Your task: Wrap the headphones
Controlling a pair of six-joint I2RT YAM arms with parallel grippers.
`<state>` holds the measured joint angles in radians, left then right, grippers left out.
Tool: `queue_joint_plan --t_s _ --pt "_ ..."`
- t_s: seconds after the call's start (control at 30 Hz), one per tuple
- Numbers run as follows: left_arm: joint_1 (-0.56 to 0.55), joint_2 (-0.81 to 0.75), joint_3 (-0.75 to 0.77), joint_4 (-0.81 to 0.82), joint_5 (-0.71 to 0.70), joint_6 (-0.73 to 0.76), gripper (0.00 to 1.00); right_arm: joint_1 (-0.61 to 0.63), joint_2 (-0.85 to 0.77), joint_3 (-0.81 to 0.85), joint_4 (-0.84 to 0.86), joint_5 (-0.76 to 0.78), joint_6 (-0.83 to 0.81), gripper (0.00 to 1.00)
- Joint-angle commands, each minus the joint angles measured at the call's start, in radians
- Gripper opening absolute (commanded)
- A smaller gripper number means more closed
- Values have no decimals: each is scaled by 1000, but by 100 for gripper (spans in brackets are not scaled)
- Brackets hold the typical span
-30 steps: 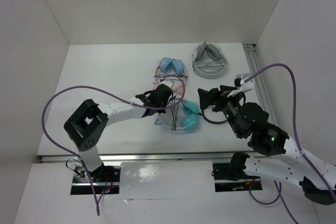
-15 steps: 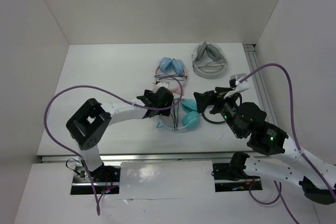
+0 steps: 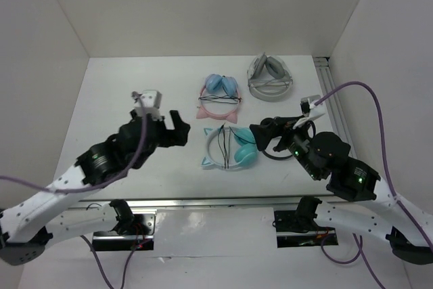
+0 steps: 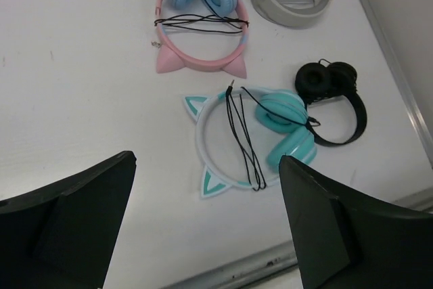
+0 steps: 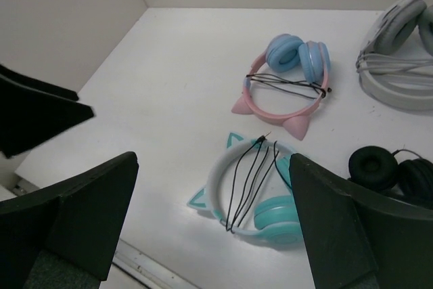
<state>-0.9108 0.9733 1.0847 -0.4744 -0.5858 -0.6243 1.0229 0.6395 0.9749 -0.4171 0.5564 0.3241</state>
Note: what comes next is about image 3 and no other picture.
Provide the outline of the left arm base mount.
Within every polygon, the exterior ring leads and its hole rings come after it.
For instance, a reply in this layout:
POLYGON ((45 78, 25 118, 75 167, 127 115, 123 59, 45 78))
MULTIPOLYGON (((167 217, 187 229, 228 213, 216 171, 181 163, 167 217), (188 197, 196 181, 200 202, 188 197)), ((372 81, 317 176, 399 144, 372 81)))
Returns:
POLYGON ((125 200, 109 203, 122 219, 112 231, 97 231, 91 243, 98 252, 148 251, 154 249, 156 212, 148 209, 132 209, 125 200))

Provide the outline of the teal cat-ear headphones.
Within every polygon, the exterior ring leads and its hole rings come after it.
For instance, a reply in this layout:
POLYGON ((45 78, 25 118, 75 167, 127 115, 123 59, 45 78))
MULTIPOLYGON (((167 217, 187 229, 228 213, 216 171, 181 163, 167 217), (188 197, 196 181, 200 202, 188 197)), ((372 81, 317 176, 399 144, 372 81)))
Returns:
POLYGON ((221 169, 225 171, 246 169, 256 163, 258 149, 249 128, 232 127, 222 124, 217 128, 204 128, 206 136, 205 155, 200 166, 203 169, 221 169), (221 160, 211 154, 211 145, 215 143, 221 153, 221 160))

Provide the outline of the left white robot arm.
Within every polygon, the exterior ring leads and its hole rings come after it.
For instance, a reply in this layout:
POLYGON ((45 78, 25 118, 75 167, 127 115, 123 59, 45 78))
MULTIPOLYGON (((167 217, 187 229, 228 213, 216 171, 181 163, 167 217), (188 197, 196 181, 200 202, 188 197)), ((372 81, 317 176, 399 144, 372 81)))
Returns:
POLYGON ((97 231, 128 233, 136 220, 125 200, 81 213, 70 207, 103 189, 111 177, 125 178, 128 169, 141 168, 156 148, 185 146, 191 127, 178 111, 170 111, 170 116, 173 129, 166 128, 162 117, 132 113, 117 133, 91 146, 43 191, 1 211, 1 260, 23 265, 70 238, 97 231))

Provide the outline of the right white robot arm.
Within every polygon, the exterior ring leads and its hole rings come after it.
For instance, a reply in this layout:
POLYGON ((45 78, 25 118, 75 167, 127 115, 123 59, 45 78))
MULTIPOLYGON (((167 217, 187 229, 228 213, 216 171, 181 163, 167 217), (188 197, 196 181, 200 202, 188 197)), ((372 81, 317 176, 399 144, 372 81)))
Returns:
POLYGON ((295 127, 295 118, 266 118, 251 124, 260 151, 279 138, 274 150, 288 150, 314 181, 327 180, 327 191, 370 210, 363 215, 341 210, 321 199, 304 196, 294 218, 302 229, 344 228, 372 235, 387 243, 399 259, 414 265, 432 263, 432 216, 393 194, 388 182, 366 163, 351 158, 350 145, 335 133, 311 136, 308 124, 295 127))

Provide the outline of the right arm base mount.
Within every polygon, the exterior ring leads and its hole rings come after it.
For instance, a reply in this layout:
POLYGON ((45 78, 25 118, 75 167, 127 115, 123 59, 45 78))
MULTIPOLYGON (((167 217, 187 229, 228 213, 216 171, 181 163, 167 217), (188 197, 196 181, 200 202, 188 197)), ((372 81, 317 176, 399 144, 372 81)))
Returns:
POLYGON ((278 248, 338 245, 334 228, 318 226, 314 222, 319 203, 322 203, 320 199, 306 196, 300 199, 296 208, 274 211, 272 226, 278 248))

